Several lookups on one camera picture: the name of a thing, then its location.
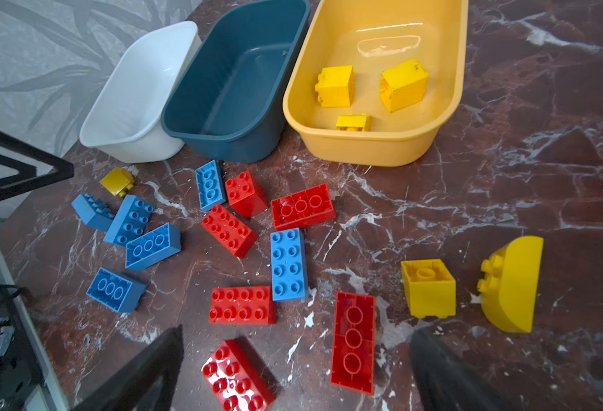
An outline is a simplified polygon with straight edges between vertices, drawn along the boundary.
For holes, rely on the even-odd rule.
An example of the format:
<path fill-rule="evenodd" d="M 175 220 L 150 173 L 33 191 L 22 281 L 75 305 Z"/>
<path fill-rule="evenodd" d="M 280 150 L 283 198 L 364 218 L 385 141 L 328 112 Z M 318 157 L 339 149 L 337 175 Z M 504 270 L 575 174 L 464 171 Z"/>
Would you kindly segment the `yellow lego small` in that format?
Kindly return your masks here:
<path fill-rule="evenodd" d="M 341 115 L 337 118 L 336 129 L 339 131 L 369 131 L 372 118 L 367 114 L 361 115 Z"/>

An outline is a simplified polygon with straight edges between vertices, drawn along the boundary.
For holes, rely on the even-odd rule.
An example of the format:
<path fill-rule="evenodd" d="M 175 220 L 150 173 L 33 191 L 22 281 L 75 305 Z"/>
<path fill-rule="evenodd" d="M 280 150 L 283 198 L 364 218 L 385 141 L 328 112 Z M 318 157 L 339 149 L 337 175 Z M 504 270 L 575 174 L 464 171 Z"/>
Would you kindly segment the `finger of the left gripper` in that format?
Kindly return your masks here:
<path fill-rule="evenodd" d="M 0 201 L 74 176 L 74 165 L 0 131 Z"/>

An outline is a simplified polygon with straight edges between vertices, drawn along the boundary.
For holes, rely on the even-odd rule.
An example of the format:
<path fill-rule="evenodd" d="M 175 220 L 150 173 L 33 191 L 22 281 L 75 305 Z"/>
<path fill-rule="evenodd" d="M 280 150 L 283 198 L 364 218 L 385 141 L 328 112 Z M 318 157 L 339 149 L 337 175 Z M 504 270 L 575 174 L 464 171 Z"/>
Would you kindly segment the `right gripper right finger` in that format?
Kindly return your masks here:
<path fill-rule="evenodd" d="M 425 329 L 409 340 L 410 361 L 426 410 L 516 410 L 517 406 Z"/>

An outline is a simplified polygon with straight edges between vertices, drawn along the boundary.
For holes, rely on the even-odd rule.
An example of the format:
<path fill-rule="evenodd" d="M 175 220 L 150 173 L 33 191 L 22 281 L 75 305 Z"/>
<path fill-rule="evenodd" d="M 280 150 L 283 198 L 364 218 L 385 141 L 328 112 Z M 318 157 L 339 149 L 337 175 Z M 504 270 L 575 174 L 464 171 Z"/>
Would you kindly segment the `yellow lego square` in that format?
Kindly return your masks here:
<path fill-rule="evenodd" d="M 430 73 L 414 59 L 385 70 L 380 75 L 380 99 L 393 113 L 419 103 L 427 90 Z"/>

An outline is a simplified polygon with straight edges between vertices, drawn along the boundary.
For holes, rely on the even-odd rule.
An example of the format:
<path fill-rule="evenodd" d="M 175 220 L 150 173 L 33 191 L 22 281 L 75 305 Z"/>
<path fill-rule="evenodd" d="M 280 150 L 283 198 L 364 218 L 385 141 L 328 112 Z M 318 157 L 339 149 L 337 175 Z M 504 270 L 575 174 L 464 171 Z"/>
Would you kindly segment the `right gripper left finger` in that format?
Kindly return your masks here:
<path fill-rule="evenodd" d="M 171 327 L 76 410 L 169 410 L 184 358 L 183 327 Z"/>

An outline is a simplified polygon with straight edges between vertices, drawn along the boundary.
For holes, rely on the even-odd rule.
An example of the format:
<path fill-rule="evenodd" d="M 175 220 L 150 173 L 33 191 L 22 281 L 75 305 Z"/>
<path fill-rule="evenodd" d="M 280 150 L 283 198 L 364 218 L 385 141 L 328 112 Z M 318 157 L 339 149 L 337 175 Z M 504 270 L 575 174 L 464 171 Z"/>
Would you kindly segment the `yellow curved lego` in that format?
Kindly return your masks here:
<path fill-rule="evenodd" d="M 478 281 L 481 308 L 503 332 L 532 331 L 544 239 L 522 236 L 493 253 L 481 264 Z"/>

